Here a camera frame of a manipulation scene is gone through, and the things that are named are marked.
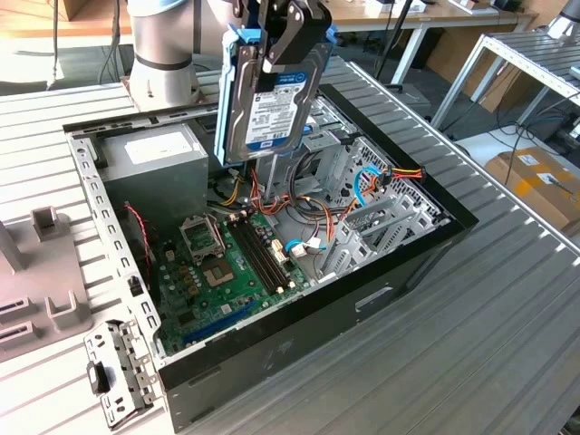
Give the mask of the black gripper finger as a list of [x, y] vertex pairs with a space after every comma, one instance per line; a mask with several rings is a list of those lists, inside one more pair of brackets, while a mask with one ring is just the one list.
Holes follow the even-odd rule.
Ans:
[[246, 44], [267, 44], [270, 36], [272, 2], [243, 0], [234, 2], [234, 16], [240, 18], [238, 36]]
[[261, 70], [280, 73], [299, 64], [320, 43], [332, 23], [320, 1], [261, 2]]

